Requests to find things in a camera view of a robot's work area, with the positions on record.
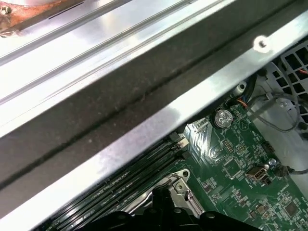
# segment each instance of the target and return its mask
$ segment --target chip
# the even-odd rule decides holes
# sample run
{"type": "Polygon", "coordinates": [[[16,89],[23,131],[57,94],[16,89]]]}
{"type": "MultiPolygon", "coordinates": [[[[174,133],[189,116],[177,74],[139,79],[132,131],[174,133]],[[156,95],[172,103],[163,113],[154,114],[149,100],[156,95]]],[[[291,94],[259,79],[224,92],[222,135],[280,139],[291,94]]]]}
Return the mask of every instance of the chip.
{"type": "Polygon", "coordinates": [[[223,168],[231,179],[235,178],[236,175],[241,171],[241,168],[239,167],[235,159],[229,160],[227,163],[224,164],[223,168]]]}
{"type": "Polygon", "coordinates": [[[258,213],[259,214],[263,214],[263,213],[265,213],[265,209],[264,209],[264,206],[263,205],[259,205],[258,207],[257,207],[257,211],[258,211],[258,213]]]}
{"type": "Polygon", "coordinates": [[[256,217],[257,217],[257,214],[256,214],[255,211],[251,211],[251,212],[250,212],[250,215],[251,215],[251,217],[252,217],[253,219],[256,219],[256,217]]]}
{"type": "Polygon", "coordinates": [[[289,216],[293,217],[297,213],[297,206],[294,204],[294,202],[291,202],[290,204],[287,205],[285,208],[289,216]]]}
{"type": "Polygon", "coordinates": [[[212,187],[208,184],[204,186],[204,190],[208,193],[209,191],[212,190],[212,187]]]}

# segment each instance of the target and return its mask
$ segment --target wire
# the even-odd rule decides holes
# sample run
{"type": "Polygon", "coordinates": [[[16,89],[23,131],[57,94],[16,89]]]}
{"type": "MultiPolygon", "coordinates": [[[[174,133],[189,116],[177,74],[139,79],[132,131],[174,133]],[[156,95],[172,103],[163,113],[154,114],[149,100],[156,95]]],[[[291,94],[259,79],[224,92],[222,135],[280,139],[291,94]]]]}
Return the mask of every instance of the wire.
{"type": "Polygon", "coordinates": [[[295,171],[290,166],[280,165],[276,168],[276,175],[279,177],[286,177],[289,175],[304,175],[308,173],[308,168],[301,171],[295,171]]]}
{"type": "Polygon", "coordinates": [[[307,174],[307,173],[308,173],[308,168],[305,169],[305,170],[302,170],[302,171],[293,171],[290,174],[292,174],[292,175],[304,175],[304,174],[307,174]]]}
{"type": "Polygon", "coordinates": [[[248,107],[248,105],[244,101],[242,101],[240,99],[237,99],[236,101],[241,103],[244,107],[248,107]]]}
{"type": "Polygon", "coordinates": [[[302,74],[306,74],[306,75],[308,75],[308,72],[307,72],[307,71],[304,71],[304,70],[299,70],[299,72],[300,72],[300,73],[302,73],[302,74]]]}
{"type": "MultiPolygon", "coordinates": [[[[283,65],[285,65],[286,68],[288,67],[288,65],[285,63],[285,61],[284,61],[282,58],[281,58],[281,62],[282,62],[283,65]]],[[[293,84],[292,84],[292,82],[291,82],[289,76],[288,76],[287,73],[284,71],[284,69],[283,69],[283,68],[280,69],[274,62],[271,62],[271,64],[277,69],[277,71],[279,72],[279,74],[280,74],[281,76],[284,76],[284,78],[286,79],[287,83],[289,84],[289,87],[290,87],[291,92],[292,92],[292,98],[293,98],[292,101],[295,103],[295,108],[296,108],[296,121],[295,121],[295,123],[293,124],[293,126],[292,126],[291,128],[282,129],[282,128],[279,128],[279,127],[277,127],[276,125],[272,124],[271,122],[267,121],[266,119],[262,118],[261,116],[256,115],[255,112],[254,112],[253,110],[251,110],[251,107],[252,107],[252,105],[255,104],[255,102],[257,101],[257,99],[259,99],[259,97],[264,97],[264,95],[262,95],[262,96],[257,96],[257,97],[255,97],[255,98],[253,98],[253,99],[251,100],[252,102],[250,101],[250,102],[248,103],[248,106],[249,106],[249,107],[248,107],[247,109],[248,109],[248,111],[249,111],[252,115],[254,115],[257,119],[259,119],[259,120],[260,120],[261,122],[263,122],[264,124],[266,124],[266,125],[268,125],[268,126],[274,128],[274,129],[276,129],[276,130],[278,130],[278,131],[280,131],[280,132],[290,132],[290,131],[294,130],[294,129],[298,126],[299,121],[300,121],[300,109],[299,109],[299,103],[298,103],[297,93],[296,93],[296,91],[295,91],[295,89],[294,89],[294,86],[293,86],[293,84]]]]}

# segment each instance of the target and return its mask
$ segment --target black cable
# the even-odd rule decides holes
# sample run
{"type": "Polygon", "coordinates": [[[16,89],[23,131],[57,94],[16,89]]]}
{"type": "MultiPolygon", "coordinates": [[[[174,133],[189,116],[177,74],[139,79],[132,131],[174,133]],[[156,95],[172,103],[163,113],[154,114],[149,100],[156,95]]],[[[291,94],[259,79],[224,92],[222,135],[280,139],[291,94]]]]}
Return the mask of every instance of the black cable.
{"type": "Polygon", "coordinates": [[[252,96],[252,93],[254,92],[255,86],[257,82],[257,75],[254,74],[247,80],[247,86],[243,93],[243,96],[245,97],[245,103],[249,101],[249,99],[252,96]]]}
{"type": "Polygon", "coordinates": [[[293,171],[290,174],[291,175],[304,175],[304,174],[307,174],[307,173],[308,173],[308,168],[305,169],[305,170],[302,170],[302,171],[293,171]]]}
{"type": "MultiPolygon", "coordinates": [[[[285,64],[284,60],[281,58],[281,62],[287,67],[287,65],[285,64]]],[[[287,73],[285,72],[285,70],[282,68],[280,69],[275,63],[271,62],[272,65],[274,65],[274,67],[277,69],[277,71],[281,74],[281,76],[284,76],[284,78],[286,79],[287,83],[289,84],[290,86],[290,89],[291,89],[291,92],[292,92],[292,98],[293,98],[293,102],[295,103],[295,108],[296,108],[296,121],[295,123],[292,125],[292,127],[288,128],[288,129],[281,129],[279,127],[277,127],[276,125],[272,124],[271,122],[267,121],[266,119],[262,118],[261,116],[259,115],[256,115],[255,112],[253,110],[251,110],[251,107],[252,105],[257,101],[257,99],[259,99],[259,97],[264,97],[264,95],[262,96],[258,96],[258,97],[255,97],[253,98],[252,102],[249,102],[248,103],[248,107],[247,107],[247,110],[253,115],[255,116],[256,118],[258,118],[261,122],[263,122],[264,124],[280,131],[280,132],[290,132],[292,130],[294,130],[298,124],[299,124],[299,121],[300,121],[300,109],[299,109],[299,104],[298,104],[298,97],[297,97],[297,93],[294,89],[294,86],[292,85],[292,82],[289,78],[289,76],[287,75],[287,73]]]]}

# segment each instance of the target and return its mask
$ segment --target gray cable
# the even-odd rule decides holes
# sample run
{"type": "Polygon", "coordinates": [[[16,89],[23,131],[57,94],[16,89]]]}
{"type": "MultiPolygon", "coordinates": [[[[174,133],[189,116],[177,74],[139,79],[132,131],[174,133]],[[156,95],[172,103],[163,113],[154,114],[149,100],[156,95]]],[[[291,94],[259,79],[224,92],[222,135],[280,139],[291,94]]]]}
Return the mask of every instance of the gray cable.
{"type": "MultiPolygon", "coordinates": [[[[285,61],[284,61],[282,58],[281,58],[281,62],[282,62],[286,67],[288,67],[287,64],[285,63],[285,61]]],[[[259,119],[259,120],[260,120],[261,122],[263,122],[264,124],[266,124],[266,125],[268,125],[268,126],[274,128],[274,129],[276,129],[276,130],[278,130],[278,131],[280,131],[280,132],[290,132],[290,131],[294,130],[294,129],[298,126],[299,121],[300,121],[300,109],[299,109],[299,103],[298,103],[297,93],[296,93],[296,91],[295,91],[295,89],[294,89],[294,86],[293,86],[293,84],[292,84],[292,82],[291,82],[289,76],[288,76],[287,73],[283,70],[283,68],[280,69],[274,62],[271,62],[271,64],[274,65],[274,67],[277,69],[277,71],[280,73],[280,75],[283,76],[283,77],[286,79],[287,83],[288,83],[289,86],[290,86],[290,89],[291,89],[291,92],[292,92],[292,98],[293,98],[292,101],[295,103],[295,108],[296,108],[296,121],[295,121],[294,125],[293,125],[291,128],[288,128],[288,129],[281,129],[281,128],[277,127],[276,125],[272,124],[271,122],[267,121],[266,119],[262,118],[261,116],[255,115],[255,112],[251,110],[251,107],[255,104],[255,102],[257,101],[257,99],[259,99],[258,97],[257,97],[257,98],[256,98],[256,97],[253,98],[253,99],[251,100],[252,102],[250,101],[251,103],[249,102],[248,108],[247,108],[247,109],[248,109],[248,111],[249,111],[253,116],[255,116],[257,119],[259,119]]]]}
{"type": "Polygon", "coordinates": [[[302,170],[302,171],[293,171],[290,174],[291,175],[304,175],[304,174],[307,174],[307,173],[308,173],[308,168],[305,169],[305,170],[302,170]]]}

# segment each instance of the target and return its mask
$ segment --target capacitor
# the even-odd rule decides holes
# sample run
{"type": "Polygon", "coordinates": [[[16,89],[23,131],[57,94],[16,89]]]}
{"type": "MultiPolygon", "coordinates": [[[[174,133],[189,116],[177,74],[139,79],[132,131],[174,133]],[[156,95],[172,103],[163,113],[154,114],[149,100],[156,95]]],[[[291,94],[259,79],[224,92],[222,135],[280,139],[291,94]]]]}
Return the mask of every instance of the capacitor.
{"type": "Polygon", "coordinates": [[[228,110],[221,109],[214,116],[214,125],[217,128],[229,128],[232,122],[233,116],[228,110]]]}
{"type": "Polygon", "coordinates": [[[269,165],[270,166],[276,166],[276,164],[277,164],[277,160],[275,160],[274,158],[269,159],[269,165]]]}

